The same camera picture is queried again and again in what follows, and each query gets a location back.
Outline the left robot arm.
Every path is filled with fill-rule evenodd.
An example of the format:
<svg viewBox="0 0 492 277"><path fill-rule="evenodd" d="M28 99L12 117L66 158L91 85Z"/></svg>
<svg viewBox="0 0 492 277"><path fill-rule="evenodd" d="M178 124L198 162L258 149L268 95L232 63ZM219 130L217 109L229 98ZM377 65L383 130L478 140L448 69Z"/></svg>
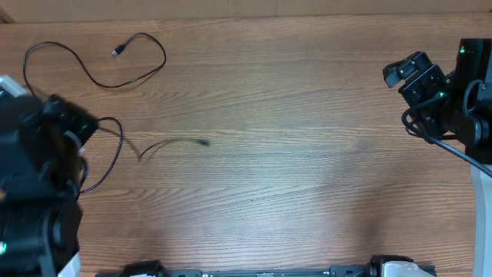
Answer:
<svg viewBox="0 0 492 277"><path fill-rule="evenodd" d="M1 100L1 274L57 276L78 254L81 147L98 128L51 95Z"/></svg>

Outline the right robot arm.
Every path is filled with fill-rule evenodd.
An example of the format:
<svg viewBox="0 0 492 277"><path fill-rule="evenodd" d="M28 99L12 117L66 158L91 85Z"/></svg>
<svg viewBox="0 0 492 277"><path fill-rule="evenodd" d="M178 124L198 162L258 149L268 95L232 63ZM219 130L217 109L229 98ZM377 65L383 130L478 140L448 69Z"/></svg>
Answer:
<svg viewBox="0 0 492 277"><path fill-rule="evenodd" d="M386 65L409 108L401 121L409 135L470 164L476 227L474 276L491 274L491 40L460 40L455 69L445 75L425 52Z"/></svg>

